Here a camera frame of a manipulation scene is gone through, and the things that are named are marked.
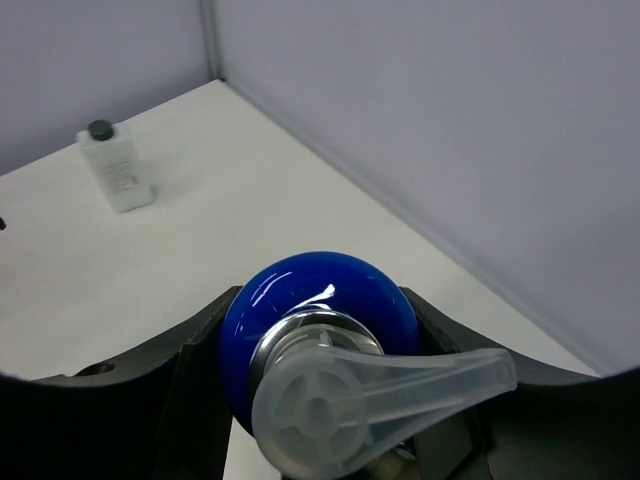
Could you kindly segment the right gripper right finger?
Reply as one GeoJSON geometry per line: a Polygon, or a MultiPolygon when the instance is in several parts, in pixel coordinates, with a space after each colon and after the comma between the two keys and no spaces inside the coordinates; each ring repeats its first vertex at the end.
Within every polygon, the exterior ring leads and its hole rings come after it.
{"type": "Polygon", "coordinates": [[[411,439],[422,478],[638,478],[637,369],[598,378],[511,357],[516,390],[411,439]]]}

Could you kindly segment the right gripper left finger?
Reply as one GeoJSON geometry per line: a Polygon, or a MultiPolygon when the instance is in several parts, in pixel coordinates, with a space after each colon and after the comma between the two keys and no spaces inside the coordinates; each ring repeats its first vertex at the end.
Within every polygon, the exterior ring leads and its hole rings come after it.
{"type": "Polygon", "coordinates": [[[231,287],[73,376],[1,376],[4,479],[220,479],[232,415],[217,372],[231,287]]]}

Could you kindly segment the blue orange pump bottle back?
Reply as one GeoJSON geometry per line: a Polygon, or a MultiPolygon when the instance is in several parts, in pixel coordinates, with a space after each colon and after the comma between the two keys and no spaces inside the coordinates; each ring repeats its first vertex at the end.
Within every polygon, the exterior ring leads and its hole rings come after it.
{"type": "Polygon", "coordinates": [[[338,479],[513,391],[502,348],[428,355],[407,296],[350,255],[293,255],[251,278],[220,325],[227,404],[292,479],[338,479]]]}

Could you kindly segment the clear bottle black cap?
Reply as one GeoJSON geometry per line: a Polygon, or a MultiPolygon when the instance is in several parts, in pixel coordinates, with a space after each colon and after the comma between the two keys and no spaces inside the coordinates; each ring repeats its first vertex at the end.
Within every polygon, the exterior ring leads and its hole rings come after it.
{"type": "Polygon", "coordinates": [[[125,123],[92,121],[76,135],[76,143],[115,212],[127,212],[153,202],[151,183],[125,123]]]}

